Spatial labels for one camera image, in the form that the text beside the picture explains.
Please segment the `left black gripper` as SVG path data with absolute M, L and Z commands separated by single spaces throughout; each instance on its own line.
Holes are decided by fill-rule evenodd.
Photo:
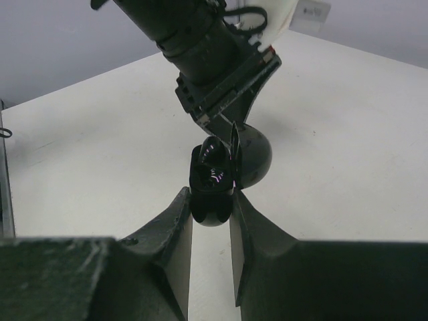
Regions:
M 272 46 L 254 49 L 232 71 L 200 86 L 180 74 L 175 94 L 184 111 L 199 126 L 209 125 L 209 135 L 229 142 L 233 123 L 243 124 L 255 99 L 282 61 Z

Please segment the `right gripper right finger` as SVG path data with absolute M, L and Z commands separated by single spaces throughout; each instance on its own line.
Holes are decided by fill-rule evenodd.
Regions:
M 333 320 L 334 300 L 310 271 L 309 252 L 327 241 L 296 239 L 242 191 L 229 220 L 235 305 L 242 320 Z

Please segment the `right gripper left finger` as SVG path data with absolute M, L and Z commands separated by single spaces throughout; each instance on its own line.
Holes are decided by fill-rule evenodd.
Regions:
M 190 198 L 183 187 L 162 213 L 108 244 L 96 270 L 91 320 L 187 320 Z

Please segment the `black earbud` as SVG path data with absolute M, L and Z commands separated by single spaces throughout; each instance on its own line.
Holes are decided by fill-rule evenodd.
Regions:
M 228 158 L 228 150 L 222 141 L 215 136 L 209 136 L 201 145 L 198 162 L 210 167 L 222 167 Z

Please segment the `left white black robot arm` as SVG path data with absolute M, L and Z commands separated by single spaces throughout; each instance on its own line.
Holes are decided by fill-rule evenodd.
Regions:
M 224 1 L 114 0 L 179 70 L 175 93 L 208 135 L 229 142 L 265 83 L 281 66 L 273 47 L 250 37 L 268 25 L 261 7 L 228 11 Z

